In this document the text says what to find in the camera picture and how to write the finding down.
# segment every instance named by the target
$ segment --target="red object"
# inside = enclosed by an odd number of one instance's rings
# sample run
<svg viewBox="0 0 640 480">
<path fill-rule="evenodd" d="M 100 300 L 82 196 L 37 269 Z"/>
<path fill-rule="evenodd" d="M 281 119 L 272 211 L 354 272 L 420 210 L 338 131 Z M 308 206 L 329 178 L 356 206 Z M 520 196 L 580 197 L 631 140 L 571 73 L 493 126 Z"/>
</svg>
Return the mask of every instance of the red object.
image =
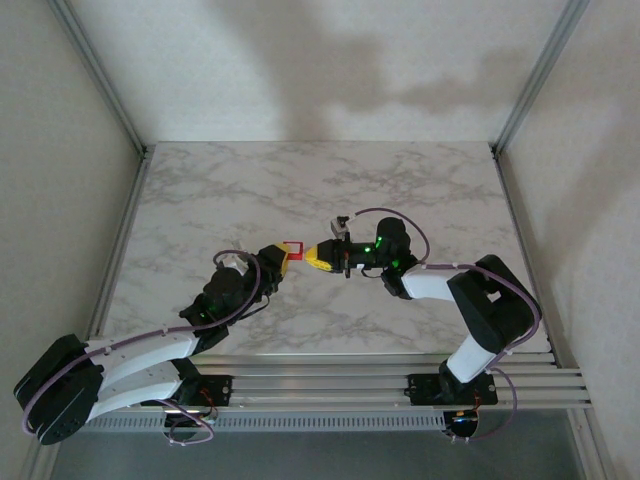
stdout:
<svg viewBox="0 0 640 480">
<path fill-rule="evenodd" d="M 291 252 L 289 252 L 288 259 L 289 260 L 302 260 L 304 258 L 304 244 L 302 242 L 282 242 L 285 245 L 289 245 L 291 247 Z M 298 247 L 298 251 L 294 251 L 294 246 Z"/>
</svg>

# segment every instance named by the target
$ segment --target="floor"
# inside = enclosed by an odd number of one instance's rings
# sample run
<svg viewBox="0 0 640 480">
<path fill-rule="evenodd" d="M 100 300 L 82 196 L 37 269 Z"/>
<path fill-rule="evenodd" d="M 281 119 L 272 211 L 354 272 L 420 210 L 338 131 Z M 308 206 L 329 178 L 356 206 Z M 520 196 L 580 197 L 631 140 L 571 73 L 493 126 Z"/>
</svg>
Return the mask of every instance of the floor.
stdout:
<svg viewBox="0 0 640 480">
<path fill-rule="evenodd" d="M 504 415 L 485 413 L 481 425 L 490 430 Z M 562 411 L 520 412 L 503 434 L 471 445 L 429 431 L 220 433 L 176 448 L 160 433 L 79 432 L 63 444 L 52 480 L 98 472 L 118 480 L 580 480 L 573 447 Z"/>
<path fill-rule="evenodd" d="M 528 285 L 485 142 L 160 143 L 103 333 L 171 325 L 207 283 L 219 250 L 257 252 L 286 240 L 309 248 L 333 238 L 337 215 L 375 206 L 396 208 L 425 229 L 431 263 L 473 263 L 491 253 Z M 373 242 L 385 216 L 350 222 L 354 241 Z M 407 229 L 421 257 L 424 242 Z M 394 299 L 357 270 L 346 279 L 290 262 L 269 308 L 235 324 L 208 353 L 452 353 L 467 335 L 452 301 Z M 549 349 L 541 327 L 516 350 Z"/>
</svg>

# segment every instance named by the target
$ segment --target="robotic arm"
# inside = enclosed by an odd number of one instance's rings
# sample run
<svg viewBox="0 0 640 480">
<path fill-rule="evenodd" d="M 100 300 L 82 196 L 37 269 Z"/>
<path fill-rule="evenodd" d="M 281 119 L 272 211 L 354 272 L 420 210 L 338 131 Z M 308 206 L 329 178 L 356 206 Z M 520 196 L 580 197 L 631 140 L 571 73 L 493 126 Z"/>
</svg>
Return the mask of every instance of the robotic arm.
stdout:
<svg viewBox="0 0 640 480">
<path fill-rule="evenodd" d="M 288 252 L 286 245 L 270 245 L 249 256 L 250 263 L 243 252 L 220 252 L 203 292 L 161 329 L 86 343 L 75 335 L 56 340 L 14 389 L 25 411 L 23 429 L 50 445 L 98 415 L 146 400 L 207 405 L 198 403 L 208 395 L 206 379 L 186 357 L 218 344 L 230 325 L 264 308 L 249 311 L 277 292 Z M 218 262 L 223 254 L 231 256 Z"/>
<path fill-rule="evenodd" d="M 338 217 L 332 222 L 336 238 L 310 249 L 308 263 L 347 277 L 352 268 L 362 272 L 380 268 L 380 278 L 391 295 L 453 301 L 469 328 L 470 335 L 442 363 L 439 374 L 407 389 L 412 404 L 468 405 L 478 392 L 494 399 L 483 398 L 483 404 L 497 403 L 495 394 L 482 388 L 491 380 L 483 372 L 514 340 L 527 331 L 531 334 L 538 308 L 520 282 L 493 255 L 475 265 L 461 265 L 468 270 L 462 273 L 456 272 L 456 265 L 426 266 L 412 255 L 403 221 L 393 217 L 379 222 L 374 242 L 353 243 L 348 220 Z M 213 380 L 200 375 L 187 357 L 217 345 L 228 336 L 229 326 L 266 307 L 250 310 L 277 292 L 288 252 L 283 244 L 244 258 L 243 252 L 220 252 L 214 257 L 216 272 L 202 293 L 175 322 L 160 329 L 86 343 L 75 335 L 56 340 L 15 387 L 14 395 L 25 412 L 23 429 L 49 445 L 69 437 L 89 420 L 128 405 L 164 399 L 180 405 L 208 405 L 213 386 L 208 382 Z M 215 404 L 225 405 L 231 377 L 215 390 L 223 395 Z"/>
<path fill-rule="evenodd" d="M 437 382 L 416 392 L 412 403 L 463 405 L 476 383 L 486 383 L 483 373 L 514 341 L 530 332 L 539 307 L 500 258 L 487 255 L 475 265 L 427 265 L 411 254 L 404 222 L 387 217 L 378 223 L 375 242 L 353 243 L 349 217 L 331 223 L 335 239 L 326 240 L 306 254 L 309 264 L 350 277 L 352 268 L 381 268 L 387 291 L 404 300 L 435 298 L 455 302 L 469 335 L 440 366 Z M 497 403 L 483 399 L 483 403 Z"/>
</svg>

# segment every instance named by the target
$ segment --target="white wall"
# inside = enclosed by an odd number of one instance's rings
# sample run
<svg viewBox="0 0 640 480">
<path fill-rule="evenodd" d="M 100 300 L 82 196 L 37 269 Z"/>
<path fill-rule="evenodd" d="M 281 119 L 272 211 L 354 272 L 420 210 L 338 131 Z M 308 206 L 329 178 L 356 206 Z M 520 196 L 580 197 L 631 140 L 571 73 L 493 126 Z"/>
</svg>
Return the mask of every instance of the white wall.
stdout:
<svg viewBox="0 0 640 480">
<path fill-rule="evenodd" d="M 82 334 L 136 158 L 43 0 L 0 7 L 0 478 L 30 439 L 17 381 Z"/>
<path fill-rule="evenodd" d="M 565 0 L 73 0 L 147 143 L 488 141 Z"/>
<path fill-rule="evenodd" d="M 638 25 L 637 0 L 591 2 L 508 165 L 547 310 L 562 319 L 623 479 L 640 478 Z"/>
</svg>

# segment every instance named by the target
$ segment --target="marble tabletop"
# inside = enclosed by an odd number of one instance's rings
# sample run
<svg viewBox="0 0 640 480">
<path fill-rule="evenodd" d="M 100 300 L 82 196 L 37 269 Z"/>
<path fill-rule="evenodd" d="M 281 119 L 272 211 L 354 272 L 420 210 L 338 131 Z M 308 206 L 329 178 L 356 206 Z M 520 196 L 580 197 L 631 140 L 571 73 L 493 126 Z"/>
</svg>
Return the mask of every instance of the marble tabletop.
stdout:
<svg viewBox="0 0 640 480">
<path fill-rule="evenodd" d="M 486 143 L 160 143 L 103 333 L 171 322 L 209 280 L 219 250 L 256 252 L 287 240 L 308 248 L 332 237 L 332 218 L 373 206 L 413 218 L 430 239 L 430 261 L 495 253 L 529 286 Z M 354 240 L 373 239 L 383 217 L 350 222 Z M 419 257 L 424 245 L 408 231 Z M 466 335 L 451 302 L 402 301 L 380 280 L 290 262 L 270 307 L 210 352 L 449 353 Z M 549 350 L 543 327 L 519 348 Z"/>
</svg>

